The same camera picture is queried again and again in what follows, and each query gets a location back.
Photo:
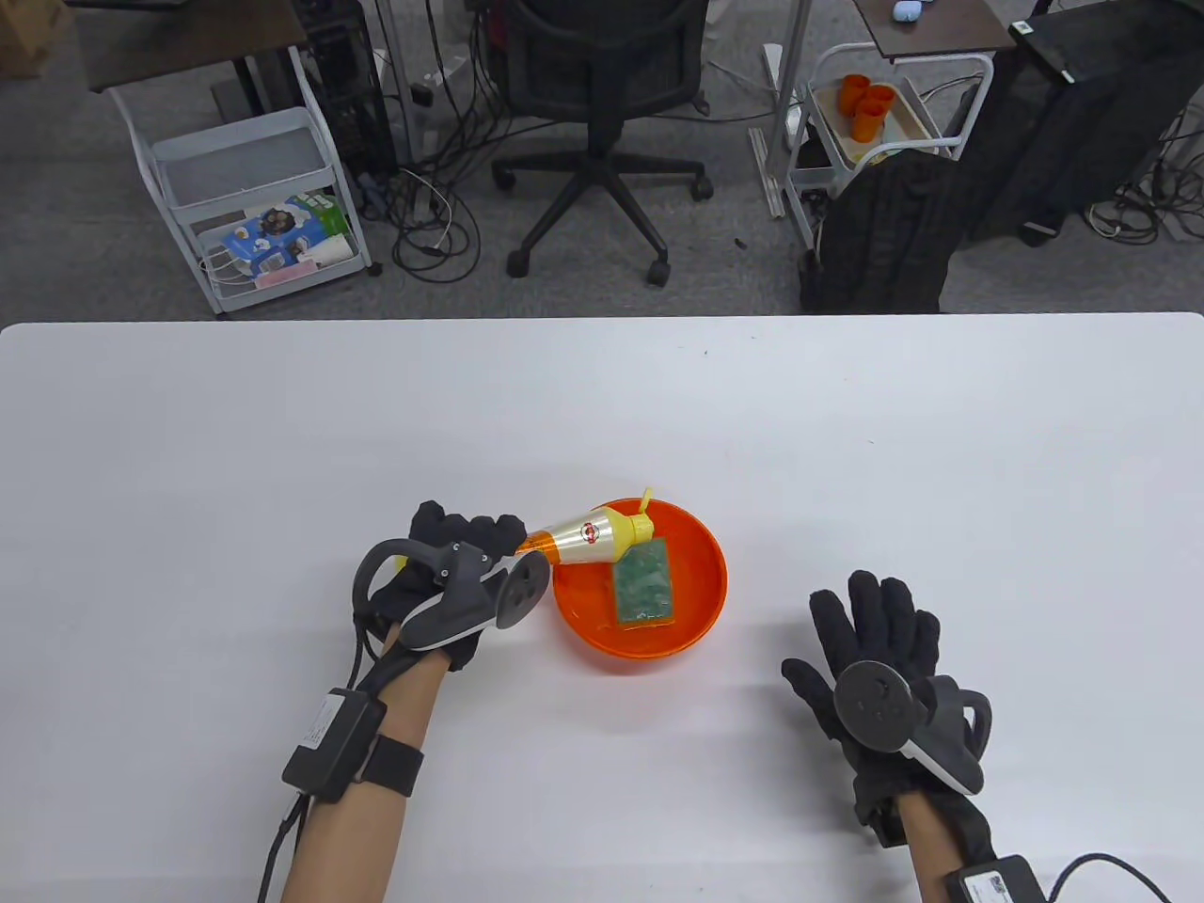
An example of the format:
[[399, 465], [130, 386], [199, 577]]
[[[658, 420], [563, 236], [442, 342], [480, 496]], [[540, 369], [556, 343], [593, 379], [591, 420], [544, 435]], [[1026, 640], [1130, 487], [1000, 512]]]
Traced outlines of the person's left hand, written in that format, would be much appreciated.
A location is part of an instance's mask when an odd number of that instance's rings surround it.
[[[515, 515], [467, 519], [452, 515], [435, 500], [426, 500], [411, 520], [409, 539], [429, 547], [445, 547], [461, 543], [474, 545], [497, 561], [517, 551], [517, 547], [529, 538], [529, 530]], [[393, 645], [386, 635], [403, 622], [406, 615], [418, 604], [438, 594], [433, 569], [408, 561], [396, 576], [374, 594], [368, 588], [374, 576], [355, 577], [352, 590], [353, 619], [358, 628], [382, 641], [383, 648]]]

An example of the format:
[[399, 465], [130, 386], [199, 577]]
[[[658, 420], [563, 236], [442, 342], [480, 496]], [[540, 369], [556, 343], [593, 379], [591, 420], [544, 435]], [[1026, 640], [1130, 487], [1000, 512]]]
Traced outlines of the person's right hand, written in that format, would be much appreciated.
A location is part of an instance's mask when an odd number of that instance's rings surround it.
[[[911, 590], [902, 580], [878, 580], [868, 571], [855, 571], [848, 577], [848, 600], [850, 608], [831, 590], [810, 594], [810, 614], [832, 675], [840, 675], [862, 659], [895, 668], [908, 680], [936, 675], [942, 624], [929, 610], [914, 607]], [[854, 771], [857, 821], [872, 830], [883, 846], [904, 846], [897, 799], [920, 793], [952, 833], [967, 864], [996, 858], [988, 820], [968, 797], [901, 752], [873, 752], [852, 739], [837, 715], [833, 689], [816, 667], [803, 659], [784, 659], [780, 671], [816, 715], [818, 727], [840, 745]]]

